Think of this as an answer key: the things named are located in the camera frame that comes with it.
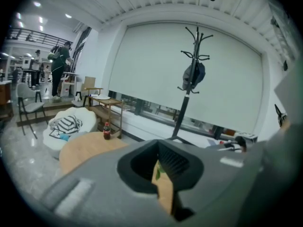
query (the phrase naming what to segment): table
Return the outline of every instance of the table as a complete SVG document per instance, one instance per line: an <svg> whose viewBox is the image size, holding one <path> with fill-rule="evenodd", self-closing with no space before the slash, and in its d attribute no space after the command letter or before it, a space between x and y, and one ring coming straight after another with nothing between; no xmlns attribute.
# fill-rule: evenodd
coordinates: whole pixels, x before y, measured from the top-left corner
<svg viewBox="0 0 303 227"><path fill-rule="evenodd" d="M78 74L72 73L72 72L63 72L63 81L61 86L61 92L60 96L64 96L64 85L74 85L74 94L77 92L77 76Z"/></svg>
<svg viewBox="0 0 303 227"><path fill-rule="evenodd" d="M32 69L22 69L23 73L21 75L21 82L25 82L28 84L28 87L31 88L32 86L36 86L36 83L32 83L32 80L34 79L34 77L32 77L32 75L37 72L37 70L32 70Z"/></svg>
<svg viewBox="0 0 303 227"><path fill-rule="evenodd" d="M127 146L114 137L105 140L102 132L92 132L68 141L59 154L60 168L67 174L89 158Z"/></svg>
<svg viewBox="0 0 303 227"><path fill-rule="evenodd" d="M92 101L98 102L99 105L92 106ZM111 110L111 106L115 106L115 105L121 105L121 113L117 113L117 112ZM111 129L115 130L115 133L112 135L115 137L118 137L118 138L121 138L121 136L122 136L123 106L124 106L123 101L118 101L114 98L110 98L107 100L101 100L101 99L97 99L95 97L89 96L89 110L93 111L100 118L108 121ZM112 123L113 119L119 119L119 118L120 118L120 127L118 127Z"/></svg>
<svg viewBox="0 0 303 227"><path fill-rule="evenodd" d="M63 146L59 154L60 168L63 174L68 174L93 156L125 146L127 144L118 138L105 140L101 132L87 133L68 141ZM156 180L157 167L158 162L154 167L151 182L158 187L160 204L170 214L173 203L173 184L166 173L161 173L160 178Z"/></svg>

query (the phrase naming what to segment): coat rack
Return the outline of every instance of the coat rack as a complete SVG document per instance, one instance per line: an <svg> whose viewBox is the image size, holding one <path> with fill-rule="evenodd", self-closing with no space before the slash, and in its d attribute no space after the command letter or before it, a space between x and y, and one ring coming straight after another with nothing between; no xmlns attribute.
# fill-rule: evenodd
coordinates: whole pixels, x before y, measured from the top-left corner
<svg viewBox="0 0 303 227"><path fill-rule="evenodd" d="M174 132L172 134L172 137L170 138L170 140L175 140L175 139L179 139L180 141L182 141L183 143L189 143L188 141L181 139L180 137L177 136L178 131L180 129L181 123L183 121L184 115L185 115L185 111L189 102L189 94L190 92L194 93L194 94L198 94L199 92L194 92L193 91L193 78L194 78L194 73L196 70L196 67L198 66L197 63L198 61L205 61L205 60L209 60L209 55L199 55L199 49L200 49L200 44L203 40L213 37L213 35L207 36L207 37L203 37L203 33L201 33L201 35L199 36L199 27L197 26L196 29L196 36L194 36L194 34L187 28L185 27L185 29L188 30L188 32L193 36L194 39L194 53L190 53L190 52L186 52L186 51L181 51L182 53L184 53L187 57L192 59L191 62L191 70L190 70L190 76L189 76L189 80L188 80L188 84L187 84L187 88L186 89L182 89L180 87L178 87L178 89L182 90L182 91L186 91L186 94L184 96L184 100L182 103L182 107L180 110L180 114L178 116L178 120L176 123L176 127L174 129Z"/></svg>

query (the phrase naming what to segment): gray chair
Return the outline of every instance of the gray chair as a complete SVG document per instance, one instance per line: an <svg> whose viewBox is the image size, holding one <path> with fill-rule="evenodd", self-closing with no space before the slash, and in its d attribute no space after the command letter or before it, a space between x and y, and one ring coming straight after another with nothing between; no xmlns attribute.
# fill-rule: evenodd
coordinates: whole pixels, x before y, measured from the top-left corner
<svg viewBox="0 0 303 227"><path fill-rule="evenodd" d="M43 108L44 103L42 102L42 99L41 99L40 90L33 91L28 87L28 85L26 83L21 82L21 83L18 83L18 85L17 85L16 94L17 94L17 98L18 98L19 116L20 116L23 134L25 135L24 128L23 128L23 122L22 122L22 114L25 115L30 129L32 130L35 138L37 139L37 136L34 133L32 125L30 124L30 121L28 119L28 114L35 113L35 118L37 118L37 112L39 110L41 110L44 114L46 124L48 124L48 121L46 119L46 115L44 112L44 108ZM24 104L23 99L34 98L34 97L35 97L34 103L29 103L27 105Z"/></svg>

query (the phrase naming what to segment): white chair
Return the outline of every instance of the white chair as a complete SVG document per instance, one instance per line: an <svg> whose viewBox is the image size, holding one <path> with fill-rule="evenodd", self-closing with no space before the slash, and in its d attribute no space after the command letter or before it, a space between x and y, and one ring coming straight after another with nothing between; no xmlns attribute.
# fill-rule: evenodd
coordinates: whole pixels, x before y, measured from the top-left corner
<svg viewBox="0 0 303 227"><path fill-rule="evenodd" d="M67 117L69 115L75 115L78 119L82 121L82 127L79 130L80 132L94 132L97 131L97 118L94 112L87 110L86 108L69 108L65 111L59 112L50 122L55 119L60 119ZM50 126L47 126L47 129L43 131L43 143L48 147L50 154L59 159L59 154L63 146L67 141L56 139L49 134L52 132Z"/></svg>
<svg viewBox="0 0 303 227"><path fill-rule="evenodd" d="M46 115L45 115L44 108L43 108L44 103L41 100L40 90L33 91L28 87L28 85L26 83L21 82L21 83L18 83L18 85L17 85L16 96L18 99L19 117L20 117L20 121L21 121L23 134L25 135L24 128L23 128L23 122L22 122L22 114L25 115L30 129L32 130L35 138L37 139L37 136L32 128L32 125L30 124L30 121L29 121L27 115L31 114L31 113L35 113L35 118L37 118L37 112L39 110L41 110L43 112L45 121L47 123ZM23 99L34 98L34 97L36 97L34 103L29 103L27 105L24 104Z"/></svg>

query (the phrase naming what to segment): railing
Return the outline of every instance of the railing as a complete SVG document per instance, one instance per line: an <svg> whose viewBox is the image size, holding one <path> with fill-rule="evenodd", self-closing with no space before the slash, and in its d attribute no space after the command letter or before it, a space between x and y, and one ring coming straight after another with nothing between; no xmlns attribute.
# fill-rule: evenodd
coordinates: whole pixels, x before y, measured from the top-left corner
<svg viewBox="0 0 303 227"><path fill-rule="evenodd" d="M23 29L23 28L10 28L8 30L6 39L23 40L23 41L40 43L40 44L46 44L49 46L56 46L56 45L63 46L64 43L68 41L58 38L56 36L48 35L30 29Z"/></svg>

